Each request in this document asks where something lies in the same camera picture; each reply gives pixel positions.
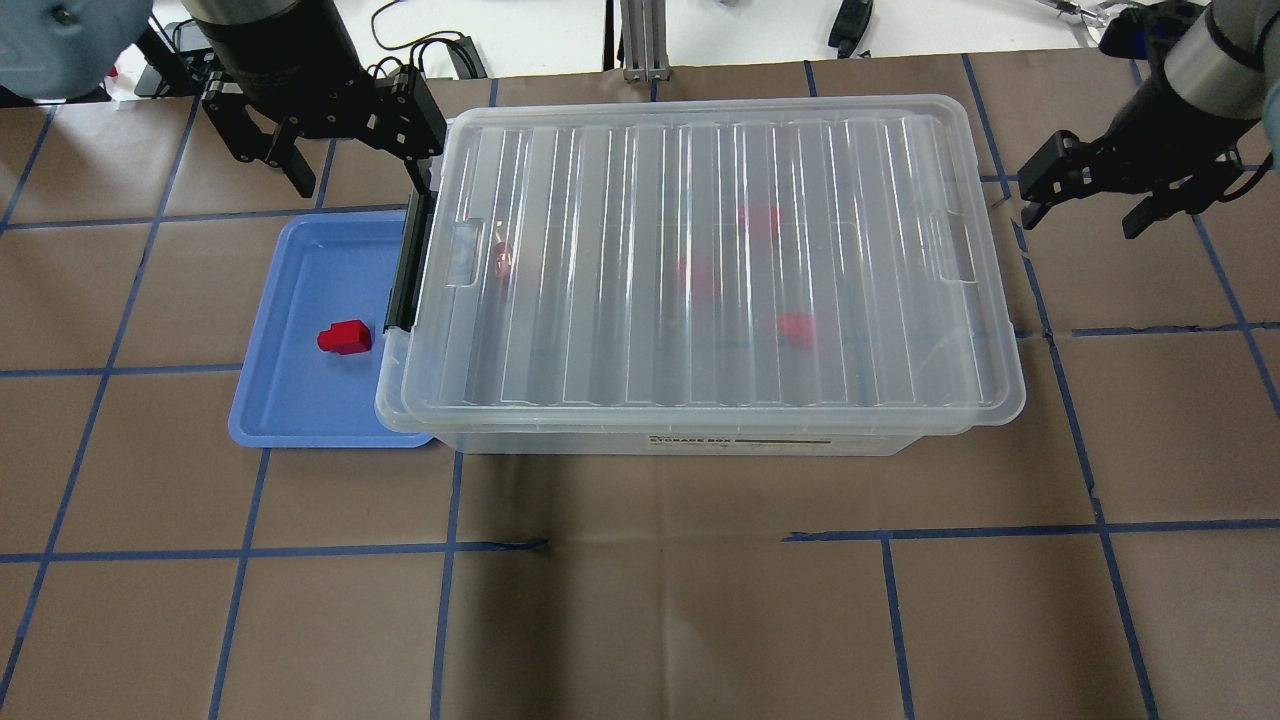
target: plastic storage box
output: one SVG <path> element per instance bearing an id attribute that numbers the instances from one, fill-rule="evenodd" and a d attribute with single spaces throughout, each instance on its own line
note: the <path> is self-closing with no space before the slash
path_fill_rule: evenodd
<path id="1" fill-rule="evenodd" d="M 1025 391 L 943 96 L 454 122 L 378 413 L 462 452 L 890 455 Z"/>

